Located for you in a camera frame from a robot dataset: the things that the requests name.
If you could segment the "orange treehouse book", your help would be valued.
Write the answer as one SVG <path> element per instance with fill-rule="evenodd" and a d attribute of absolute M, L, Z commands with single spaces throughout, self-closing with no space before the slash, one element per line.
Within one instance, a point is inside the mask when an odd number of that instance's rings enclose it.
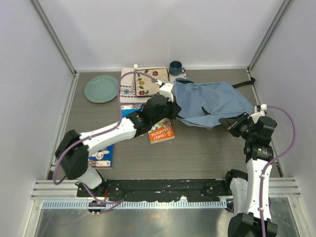
<path fill-rule="evenodd" d="M 168 118 L 164 118 L 156 123 L 148 132 L 151 144 L 174 139 L 175 133 Z"/>

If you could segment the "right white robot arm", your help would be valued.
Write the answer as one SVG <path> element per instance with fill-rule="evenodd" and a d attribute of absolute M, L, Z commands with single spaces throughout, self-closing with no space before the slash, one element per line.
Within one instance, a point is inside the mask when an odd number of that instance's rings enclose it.
<path fill-rule="evenodd" d="M 265 115 L 257 118 L 244 113 L 222 118 L 220 123 L 234 136 L 245 140 L 246 172 L 231 169 L 223 182 L 225 193 L 233 195 L 234 216 L 230 237 L 275 237 L 278 225 L 272 222 L 269 203 L 269 178 L 274 152 L 270 146 L 277 122 Z"/>

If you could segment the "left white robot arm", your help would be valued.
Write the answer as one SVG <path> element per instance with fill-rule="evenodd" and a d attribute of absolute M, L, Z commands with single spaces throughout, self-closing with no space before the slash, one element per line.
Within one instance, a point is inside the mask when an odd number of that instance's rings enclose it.
<path fill-rule="evenodd" d="M 55 151 L 54 184 L 62 183 L 63 179 L 57 180 L 58 169 L 62 168 L 64 178 L 84 183 L 94 197 L 100 197 L 105 184 L 98 171 L 88 165 L 88 157 L 102 148 L 145 134 L 162 119 L 175 119 L 180 111 L 175 100 L 155 95 L 140 109 L 120 117 L 116 123 L 91 132 L 77 133 L 74 129 L 66 132 Z"/>

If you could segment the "blue student backpack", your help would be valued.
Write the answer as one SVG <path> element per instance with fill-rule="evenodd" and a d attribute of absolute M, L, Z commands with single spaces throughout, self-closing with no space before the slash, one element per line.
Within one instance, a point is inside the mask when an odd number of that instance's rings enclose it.
<path fill-rule="evenodd" d="M 253 105 L 227 82 L 195 83 L 177 78 L 172 93 L 181 108 L 177 118 L 187 126 L 215 127 L 219 119 L 252 114 Z"/>

